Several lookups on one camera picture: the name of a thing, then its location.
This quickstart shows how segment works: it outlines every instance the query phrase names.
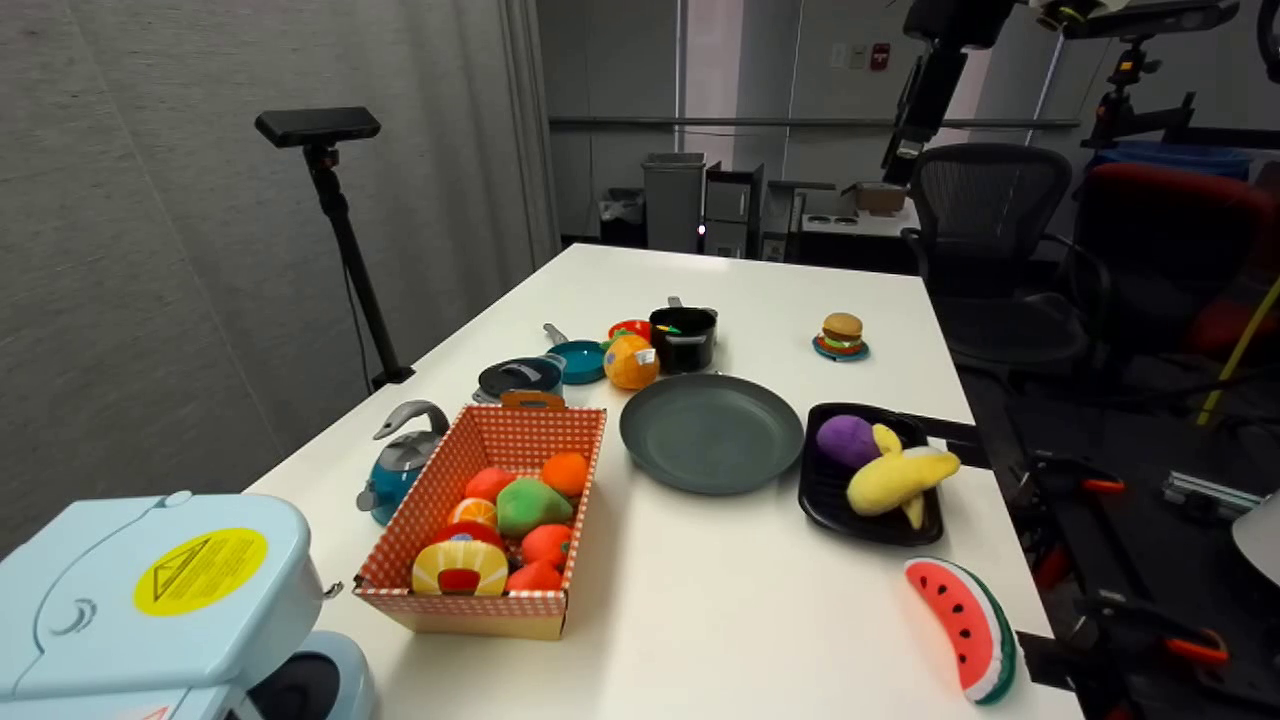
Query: black mug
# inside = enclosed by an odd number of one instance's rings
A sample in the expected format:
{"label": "black mug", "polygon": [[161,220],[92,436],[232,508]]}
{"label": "black mug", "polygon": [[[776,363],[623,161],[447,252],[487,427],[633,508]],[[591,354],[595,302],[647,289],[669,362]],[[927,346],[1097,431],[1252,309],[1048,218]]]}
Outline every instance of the black mug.
{"label": "black mug", "polygon": [[711,367],[715,311],[708,309],[657,309],[647,316],[657,363],[663,376]]}

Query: watermelon slice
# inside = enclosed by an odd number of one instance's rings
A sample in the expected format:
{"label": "watermelon slice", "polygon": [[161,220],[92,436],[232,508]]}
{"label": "watermelon slice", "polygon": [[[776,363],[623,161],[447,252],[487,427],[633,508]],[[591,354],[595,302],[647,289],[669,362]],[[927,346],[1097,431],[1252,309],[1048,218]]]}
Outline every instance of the watermelon slice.
{"label": "watermelon slice", "polygon": [[906,559],[902,578],[942,625],[965,696],[995,705],[1014,677],[1014,639],[988,583],[947,559]]}

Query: warning sticker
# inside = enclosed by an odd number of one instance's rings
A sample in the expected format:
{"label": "warning sticker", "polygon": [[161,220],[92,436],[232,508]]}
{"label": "warning sticker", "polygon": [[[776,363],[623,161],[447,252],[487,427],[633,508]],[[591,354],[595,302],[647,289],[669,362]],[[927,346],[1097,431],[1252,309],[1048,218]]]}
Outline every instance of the warning sticker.
{"label": "warning sticker", "polygon": [[269,535],[254,528],[215,528],[162,553],[133,590],[145,616],[191,616],[254,578]]}

